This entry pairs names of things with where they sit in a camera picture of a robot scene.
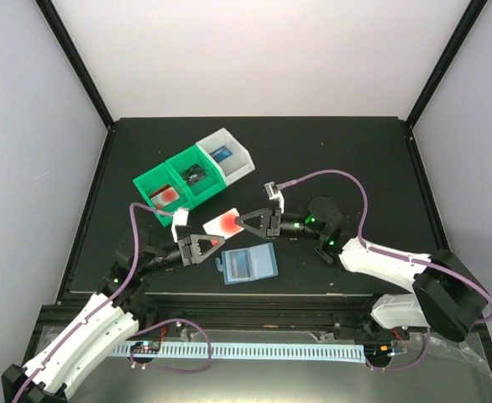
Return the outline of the white red-dot card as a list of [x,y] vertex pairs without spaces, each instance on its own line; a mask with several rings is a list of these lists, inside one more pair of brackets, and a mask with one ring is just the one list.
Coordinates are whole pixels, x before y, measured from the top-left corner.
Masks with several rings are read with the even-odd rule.
[[202,227],[208,235],[229,239],[243,231],[243,228],[235,222],[238,216],[238,210],[234,207],[204,223]]
[[180,194],[173,186],[166,184],[156,191],[153,191],[149,195],[149,199],[155,208],[164,209],[171,203],[178,201],[180,199]]

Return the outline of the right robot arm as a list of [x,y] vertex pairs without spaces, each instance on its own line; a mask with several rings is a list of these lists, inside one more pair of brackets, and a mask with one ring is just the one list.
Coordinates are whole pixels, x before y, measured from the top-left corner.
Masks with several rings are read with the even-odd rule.
[[452,251],[413,254],[360,241],[343,231],[343,214],[328,196],[313,197],[304,215],[263,208],[235,222],[260,238],[312,238],[327,264],[401,288],[400,294],[379,296],[359,317],[360,331],[368,338],[396,327],[429,327],[460,343],[487,305],[482,285]]

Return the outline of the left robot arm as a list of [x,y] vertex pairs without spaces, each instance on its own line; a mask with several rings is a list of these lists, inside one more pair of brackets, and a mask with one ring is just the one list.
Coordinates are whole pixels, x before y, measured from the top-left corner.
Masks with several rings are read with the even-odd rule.
[[222,236],[183,233],[167,248],[153,248],[133,231],[117,253],[103,290],[43,350],[2,374],[6,402],[67,402],[88,375],[123,341],[152,333],[155,311],[144,306],[145,276],[173,264],[200,264],[225,243]]

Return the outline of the blue card holder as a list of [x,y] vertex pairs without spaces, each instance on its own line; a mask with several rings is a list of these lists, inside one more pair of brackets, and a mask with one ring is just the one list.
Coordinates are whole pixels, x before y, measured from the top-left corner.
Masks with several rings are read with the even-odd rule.
[[[243,250],[249,254],[250,275],[247,279],[232,280],[229,277],[229,255],[233,251]],[[217,269],[223,275],[225,285],[241,284],[256,280],[264,280],[279,275],[279,269],[275,257],[275,249],[272,243],[262,243],[249,248],[233,249],[222,252],[215,258]]]

